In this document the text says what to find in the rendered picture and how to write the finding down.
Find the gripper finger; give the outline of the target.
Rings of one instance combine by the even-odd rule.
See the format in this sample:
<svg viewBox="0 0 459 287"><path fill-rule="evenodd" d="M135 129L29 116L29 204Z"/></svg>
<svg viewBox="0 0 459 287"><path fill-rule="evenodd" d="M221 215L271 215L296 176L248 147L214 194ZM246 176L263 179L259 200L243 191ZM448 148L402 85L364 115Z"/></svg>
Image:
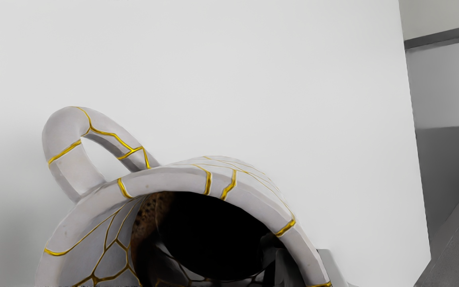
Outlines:
<svg viewBox="0 0 459 287"><path fill-rule="evenodd" d="M358 287L347 282L332 253L328 249L317 249L333 287Z"/></svg>

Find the white mug with gold cracks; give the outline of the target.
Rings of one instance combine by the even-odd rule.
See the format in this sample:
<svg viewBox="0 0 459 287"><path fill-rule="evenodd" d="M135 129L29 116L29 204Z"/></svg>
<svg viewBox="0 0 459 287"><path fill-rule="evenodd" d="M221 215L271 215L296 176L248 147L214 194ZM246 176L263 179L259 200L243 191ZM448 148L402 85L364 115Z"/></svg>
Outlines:
<svg viewBox="0 0 459 287"><path fill-rule="evenodd" d="M333 287L284 196L246 162L160 165L82 107L53 113L42 145L74 207L44 248L35 287Z"/></svg>

